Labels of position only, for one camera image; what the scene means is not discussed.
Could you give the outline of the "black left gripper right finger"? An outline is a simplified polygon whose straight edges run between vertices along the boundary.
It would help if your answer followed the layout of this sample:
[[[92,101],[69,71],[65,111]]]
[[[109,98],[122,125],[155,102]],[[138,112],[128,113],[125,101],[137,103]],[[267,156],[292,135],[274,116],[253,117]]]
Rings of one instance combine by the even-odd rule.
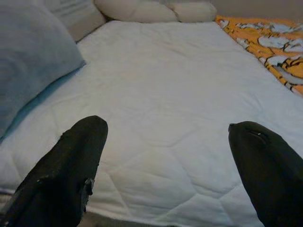
[[[303,159],[274,131],[232,123],[229,144],[242,184],[266,227],[303,225]]]

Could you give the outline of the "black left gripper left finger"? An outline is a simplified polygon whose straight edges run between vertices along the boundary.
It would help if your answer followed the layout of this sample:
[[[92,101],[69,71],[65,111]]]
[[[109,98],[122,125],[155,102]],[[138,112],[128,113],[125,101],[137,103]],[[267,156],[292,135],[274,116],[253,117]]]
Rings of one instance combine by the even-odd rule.
[[[1,226],[77,226],[93,193],[107,134],[107,122],[96,115],[64,132],[5,205]]]

